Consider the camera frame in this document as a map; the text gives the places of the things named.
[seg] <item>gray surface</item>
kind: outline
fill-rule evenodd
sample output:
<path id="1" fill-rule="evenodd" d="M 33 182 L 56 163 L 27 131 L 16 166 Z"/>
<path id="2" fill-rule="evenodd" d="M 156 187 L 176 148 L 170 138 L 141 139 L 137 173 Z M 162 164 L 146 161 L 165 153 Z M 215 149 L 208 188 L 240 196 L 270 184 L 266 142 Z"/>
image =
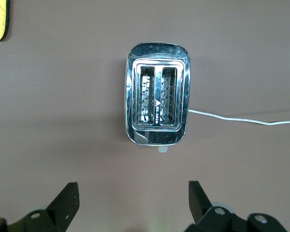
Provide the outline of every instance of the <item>gray surface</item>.
<path id="1" fill-rule="evenodd" d="M 13 1 L 0 43 L 0 217 L 14 222 L 78 181 L 68 231 L 181 232 L 188 181 L 243 218 L 290 231 L 290 125 L 190 114 L 164 154 L 124 129 L 124 75 L 140 42 L 184 46 L 190 108 L 290 120 L 290 1 Z"/>

